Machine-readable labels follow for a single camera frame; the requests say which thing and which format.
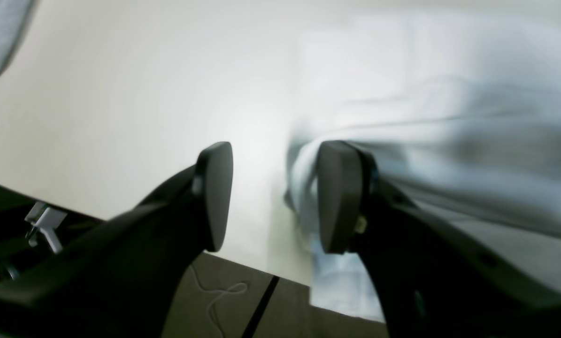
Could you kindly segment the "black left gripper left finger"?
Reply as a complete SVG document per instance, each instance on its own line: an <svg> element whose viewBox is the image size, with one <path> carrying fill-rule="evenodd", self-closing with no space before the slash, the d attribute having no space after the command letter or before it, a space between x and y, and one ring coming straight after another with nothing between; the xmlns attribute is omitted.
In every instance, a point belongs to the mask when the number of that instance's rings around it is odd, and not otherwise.
<svg viewBox="0 0 561 338"><path fill-rule="evenodd" d="M158 338L186 269L222 248L232 180L231 144L214 143L132 210L0 283L0 338Z"/></svg>

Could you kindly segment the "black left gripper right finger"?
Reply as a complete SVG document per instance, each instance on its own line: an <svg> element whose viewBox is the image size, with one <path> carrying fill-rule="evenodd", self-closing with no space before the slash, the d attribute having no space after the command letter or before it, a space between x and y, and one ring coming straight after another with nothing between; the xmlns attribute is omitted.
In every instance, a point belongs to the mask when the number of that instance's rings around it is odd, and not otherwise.
<svg viewBox="0 0 561 338"><path fill-rule="evenodd" d="M420 209L355 144L321 143L317 201L324 252L358 255L392 338L561 338L561 292Z"/></svg>

